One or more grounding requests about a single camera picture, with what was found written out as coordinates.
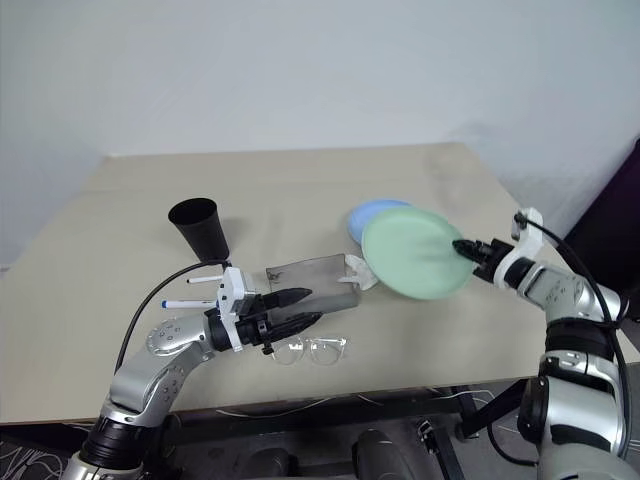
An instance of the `green plate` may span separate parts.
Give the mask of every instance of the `green plate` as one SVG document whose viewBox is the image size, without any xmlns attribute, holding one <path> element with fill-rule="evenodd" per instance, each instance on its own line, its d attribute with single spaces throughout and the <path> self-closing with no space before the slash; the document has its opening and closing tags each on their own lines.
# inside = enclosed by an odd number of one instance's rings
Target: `green plate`
<svg viewBox="0 0 640 480">
<path fill-rule="evenodd" d="M 444 298 L 471 276 L 473 262 L 451 245 L 462 238 L 444 218 L 415 207 L 376 215 L 362 236 L 362 252 L 382 283 L 419 300 Z"/>
</svg>

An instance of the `black cup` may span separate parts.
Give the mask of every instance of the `black cup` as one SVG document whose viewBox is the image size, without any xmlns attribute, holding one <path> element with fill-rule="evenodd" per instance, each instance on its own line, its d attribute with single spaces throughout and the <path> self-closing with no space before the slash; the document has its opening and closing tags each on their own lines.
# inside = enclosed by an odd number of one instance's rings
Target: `black cup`
<svg viewBox="0 0 640 480">
<path fill-rule="evenodd" d="M 218 205 L 209 198 L 190 198 L 169 211 L 173 223 L 201 262 L 226 260 L 229 247 L 218 218 Z"/>
</svg>

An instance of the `white cable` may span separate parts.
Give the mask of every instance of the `white cable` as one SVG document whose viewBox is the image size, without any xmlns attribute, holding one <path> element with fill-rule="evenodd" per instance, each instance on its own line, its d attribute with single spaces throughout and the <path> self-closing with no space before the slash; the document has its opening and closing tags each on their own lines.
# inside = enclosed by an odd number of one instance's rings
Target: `white cable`
<svg viewBox="0 0 640 480">
<path fill-rule="evenodd" d="M 95 422 L 70 422 L 63 423 L 63 425 L 66 425 L 68 427 L 93 427 L 95 425 Z"/>
<path fill-rule="evenodd" d="M 448 395 L 448 396 L 446 396 L 446 397 L 436 397 L 435 399 L 436 399 L 436 400 L 446 400 L 446 399 L 448 399 L 448 398 L 456 398 L 456 397 L 459 397 L 460 395 L 465 395 L 465 394 L 467 394 L 467 393 L 486 393 L 486 394 L 488 394 L 492 399 L 494 399 L 494 400 L 495 400 L 495 398 L 496 398 L 496 397 L 495 397 L 495 395 L 493 394 L 493 392 L 491 392 L 490 390 L 466 390 L 466 391 L 464 391 L 464 392 L 458 392 L 458 393 L 455 393 L 455 394 L 453 394 L 453 395 Z"/>
<path fill-rule="evenodd" d="M 9 464 L 9 468 L 7 468 L 6 473 L 3 475 L 2 480 L 6 480 L 11 476 L 14 476 L 14 474 L 23 466 L 26 466 L 29 463 L 29 460 L 33 459 L 34 457 L 37 458 L 38 456 L 38 452 L 36 452 L 35 450 L 27 450 L 26 453 L 24 455 L 22 455 L 20 457 L 20 460 L 18 460 L 18 462 L 15 464 L 15 466 L 13 465 L 13 462 L 15 461 L 16 457 L 11 459 L 11 463 Z"/>
<path fill-rule="evenodd" d="M 45 469 L 47 472 L 49 472 L 51 475 L 55 475 L 55 472 L 54 472 L 54 471 L 51 469 L 51 467 L 50 467 L 49 465 L 47 465 L 45 462 L 37 461 L 37 462 L 33 462 L 33 463 L 31 464 L 31 466 L 33 466 L 33 465 L 42 465 L 42 466 L 44 467 L 44 469 Z"/>
<path fill-rule="evenodd" d="M 5 453 L 4 455 L 0 456 L 0 460 L 4 460 L 5 458 L 10 457 L 11 455 L 17 455 L 20 450 L 22 450 L 22 447 L 16 447 L 9 453 Z"/>
<path fill-rule="evenodd" d="M 83 432 L 90 432 L 93 427 L 93 425 L 78 425 L 75 423 L 64 423 L 63 425 L 69 428 L 75 428 L 76 430 L 82 430 Z"/>
<path fill-rule="evenodd" d="M 21 465 L 20 468 L 18 468 L 18 470 L 14 473 L 11 480 L 22 480 L 22 475 L 24 475 L 28 468 L 29 467 L 26 464 Z"/>
<path fill-rule="evenodd" d="M 52 453 L 43 453 L 38 457 L 38 460 L 43 458 L 49 458 L 49 457 L 53 458 L 56 462 L 58 462 L 58 470 L 63 470 L 64 465 L 62 464 L 62 460 L 60 459 L 60 457 L 57 455 L 53 455 Z"/>
<path fill-rule="evenodd" d="M 31 450 L 27 450 L 26 453 L 24 453 L 21 457 L 20 460 L 18 460 L 17 465 L 20 465 L 22 463 L 22 461 L 29 455 L 29 453 L 31 452 Z M 4 475 L 2 476 L 2 480 L 6 480 L 7 478 L 9 478 L 11 476 L 11 474 L 13 473 L 13 470 L 11 470 L 12 468 L 14 468 L 13 462 L 16 461 L 16 458 L 18 458 L 18 454 L 20 452 L 16 452 L 16 455 L 13 456 L 13 458 L 11 459 L 11 462 L 9 463 L 9 466 L 7 467 L 7 471 L 4 473 Z"/>
<path fill-rule="evenodd" d="M 370 398 L 365 397 L 364 395 L 356 395 L 360 400 L 364 400 L 367 403 L 371 403 L 377 407 L 384 407 L 384 403 L 376 402 L 375 400 L 371 400 Z"/>
<path fill-rule="evenodd" d="M 216 409 L 216 413 L 221 415 L 228 415 L 230 417 L 239 417 L 239 418 L 276 418 L 283 417 L 285 415 L 289 415 L 290 413 L 301 412 L 302 410 L 306 410 L 307 408 L 315 407 L 316 405 L 320 405 L 321 403 L 328 402 L 329 400 L 333 400 L 335 397 L 327 397 L 322 400 L 318 400 L 317 402 L 310 403 L 309 405 L 305 405 L 304 407 L 294 408 L 293 410 L 287 410 L 286 412 L 274 413 L 272 415 L 249 415 L 246 413 L 236 413 L 229 412 L 227 410 Z"/>
<path fill-rule="evenodd" d="M 507 431 L 507 432 L 517 433 L 518 435 L 520 435 L 520 432 L 519 432 L 519 431 L 517 431 L 517 430 L 514 430 L 513 428 L 505 427 L 504 425 L 497 425 L 497 427 L 498 427 L 500 430 L 505 430 L 505 431 Z"/>
</svg>

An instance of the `eyeglasses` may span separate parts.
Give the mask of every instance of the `eyeglasses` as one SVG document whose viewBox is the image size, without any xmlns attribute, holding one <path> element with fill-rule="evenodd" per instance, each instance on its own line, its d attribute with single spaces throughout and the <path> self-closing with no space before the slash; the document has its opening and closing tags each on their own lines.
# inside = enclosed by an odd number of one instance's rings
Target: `eyeglasses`
<svg viewBox="0 0 640 480">
<path fill-rule="evenodd" d="M 292 365 L 308 350 L 313 363 L 329 366 L 342 358 L 347 343 L 342 336 L 290 337 L 273 344 L 271 357 L 281 365 Z"/>
</svg>

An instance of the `blue plate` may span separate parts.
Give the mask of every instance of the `blue plate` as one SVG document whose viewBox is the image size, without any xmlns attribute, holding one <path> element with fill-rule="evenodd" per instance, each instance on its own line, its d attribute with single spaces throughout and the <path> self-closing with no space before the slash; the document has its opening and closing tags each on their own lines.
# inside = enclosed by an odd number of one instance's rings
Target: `blue plate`
<svg viewBox="0 0 640 480">
<path fill-rule="evenodd" d="M 362 205 L 358 205 L 356 208 L 351 210 L 351 215 L 349 215 L 349 223 L 348 230 L 351 238 L 358 244 L 362 244 L 362 233 L 364 232 L 367 224 L 373 220 L 380 212 L 384 212 L 390 208 L 394 207 L 409 207 L 411 206 L 407 202 L 403 202 L 402 200 L 391 200 L 391 199 L 379 199 L 372 200 L 367 203 L 363 203 Z"/>
</svg>

